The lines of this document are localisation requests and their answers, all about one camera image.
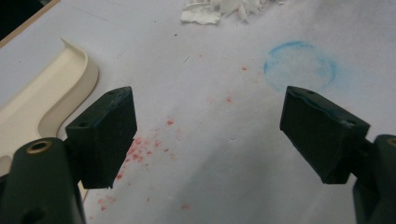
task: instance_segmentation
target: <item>red speck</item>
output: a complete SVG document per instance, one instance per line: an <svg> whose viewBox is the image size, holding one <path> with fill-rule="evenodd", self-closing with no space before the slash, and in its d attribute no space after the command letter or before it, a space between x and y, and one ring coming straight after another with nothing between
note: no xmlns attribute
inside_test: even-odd
<svg viewBox="0 0 396 224"><path fill-rule="evenodd" d="M172 153L172 154L171 154L171 159L172 159L172 161L177 161L176 155Z"/></svg>
<svg viewBox="0 0 396 224"><path fill-rule="evenodd" d="M182 209L182 210L189 210L189 209L190 209L190 206L189 206L187 203L183 203L183 204L181 205L181 209Z"/></svg>
<svg viewBox="0 0 396 224"><path fill-rule="evenodd" d="M134 148L134 144L132 144L132 146L129 148L128 152L126 153L126 155L131 155L134 153L136 149Z"/></svg>
<svg viewBox="0 0 396 224"><path fill-rule="evenodd" d="M166 122L167 124L168 124L168 126L171 126L172 124L174 124L175 123L175 121L174 120L172 120L172 119L169 119L168 120L168 122Z"/></svg>
<svg viewBox="0 0 396 224"><path fill-rule="evenodd" d="M134 142L135 142L137 145L140 145L140 144L142 143L142 138L141 138L141 137L138 137L138 138L136 138L136 139L134 140Z"/></svg>
<svg viewBox="0 0 396 224"><path fill-rule="evenodd" d="M159 147L161 145L161 141L160 140L155 140L155 147Z"/></svg>
<svg viewBox="0 0 396 224"><path fill-rule="evenodd" d="M106 196L106 199L110 202L110 203L114 203L116 201L115 198L110 197L110 196Z"/></svg>

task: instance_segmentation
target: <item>red stain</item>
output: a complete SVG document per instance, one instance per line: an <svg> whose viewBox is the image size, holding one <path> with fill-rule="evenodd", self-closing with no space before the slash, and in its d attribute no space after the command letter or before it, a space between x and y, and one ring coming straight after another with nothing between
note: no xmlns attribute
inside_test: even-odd
<svg viewBox="0 0 396 224"><path fill-rule="evenodd" d="M177 157L174 153L171 154L171 159L172 161L177 161Z"/></svg>
<svg viewBox="0 0 396 224"><path fill-rule="evenodd" d="M175 121L172 119L169 119L166 123L168 124L168 126L171 126L172 124L175 123Z"/></svg>
<svg viewBox="0 0 396 224"><path fill-rule="evenodd" d="M123 176L123 173L118 173L118 174L117 174L117 179L121 179L122 176Z"/></svg>
<svg viewBox="0 0 396 224"><path fill-rule="evenodd" d="M140 144L142 144L142 138L141 138L141 137L138 137L138 138L136 138L136 139L134 140L134 142L135 142L137 145L140 145Z"/></svg>
<svg viewBox="0 0 396 224"><path fill-rule="evenodd" d="M155 140L155 147L159 147L161 145L161 141L160 140Z"/></svg>
<svg viewBox="0 0 396 224"><path fill-rule="evenodd" d="M134 154L134 155L132 155L132 159L134 160L134 161L136 161L137 159L139 159L139 154Z"/></svg>
<svg viewBox="0 0 396 224"><path fill-rule="evenodd" d="M183 204L181 205L181 209L182 209L182 210L189 210L189 209L190 209L190 205L187 204L187 203L183 203Z"/></svg>
<svg viewBox="0 0 396 224"><path fill-rule="evenodd" d="M177 129L176 130L176 140L180 141L182 136L183 136L183 132L181 131L181 129Z"/></svg>

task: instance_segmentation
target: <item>white paper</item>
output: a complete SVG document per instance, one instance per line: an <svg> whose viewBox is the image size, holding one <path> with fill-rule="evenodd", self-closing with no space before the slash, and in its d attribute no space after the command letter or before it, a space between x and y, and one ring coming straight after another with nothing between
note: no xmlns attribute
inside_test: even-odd
<svg viewBox="0 0 396 224"><path fill-rule="evenodd" d="M200 24L216 24L221 14L210 8L210 3L190 4L183 9L181 20L187 22L198 22Z"/></svg>
<svg viewBox="0 0 396 224"><path fill-rule="evenodd" d="M180 19L200 24L218 23L221 15L237 11L242 21L248 21L250 12L259 13L267 2L277 2L280 5L284 3L280 0L190 0L190 3L183 9Z"/></svg>

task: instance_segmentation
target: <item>screw hole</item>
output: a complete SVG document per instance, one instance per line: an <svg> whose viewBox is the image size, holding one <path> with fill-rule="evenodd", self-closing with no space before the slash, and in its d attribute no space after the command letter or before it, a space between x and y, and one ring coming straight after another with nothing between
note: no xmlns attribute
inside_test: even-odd
<svg viewBox="0 0 396 224"><path fill-rule="evenodd" d="M42 149L42 148L44 148L44 147L46 147L46 146L47 146L47 143L46 143L46 142L39 142L39 143L34 144L34 145L32 146L32 150L39 150L39 149Z"/></svg>
<svg viewBox="0 0 396 224"><path fill-rule="evenodd" d="M89 122L81 122L81 123L78 125L78 127L80 127L80 128L86 128L86 127L88 127L89 125L90 125Z"/></svg>
<svg viewBox="0 0 396 224"><path fill-rule="evenodd" d="M42 208L33 208L29 210L25 215L22 217L22 224L35 224L39 221L43 220L45 217L45 212Z"/></svg>
<svg viewBox="0 0 396 224"><path fill-rule="evenodd" d="M356 122L353 121L353 120L347 119L347 120L346 120L346 124L347 124L349 127L355 127Z"/></svg>
<svg viewBox="0 0 396 224"><path fill-rule="evenodd" d="M390 144L393 147L396 147L396 138L388 139L388 144Z"/></svg>
<svg viewBox="0 0 396 224"><path fill-rule="evenodd" d="M43 152L47 149L49 149L52 146L51 141L48 140L43 140L43 141L39 141L36 143L33 143L32 145L30 145L27 149L26 152L29 154L37 154L40 152Z"/></svg>

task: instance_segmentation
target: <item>white table surface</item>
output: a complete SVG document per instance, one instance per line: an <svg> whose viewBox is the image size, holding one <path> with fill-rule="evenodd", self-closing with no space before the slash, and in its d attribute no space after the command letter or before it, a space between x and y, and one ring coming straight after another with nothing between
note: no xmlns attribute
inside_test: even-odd
<svg viewBox="0 0 396 224"><path fill-rule="evenodd" d="M219 25L180 22L184 4L63 0L0 49L0 105L62 50L60 36L88 52L100 78L65 124L132 86L138 155L114 189L89 192L88 223L354 223L354 177L322 185L279 130L284 88L366 120L370 141L396 133L396 2L289 0Z"/></svg>

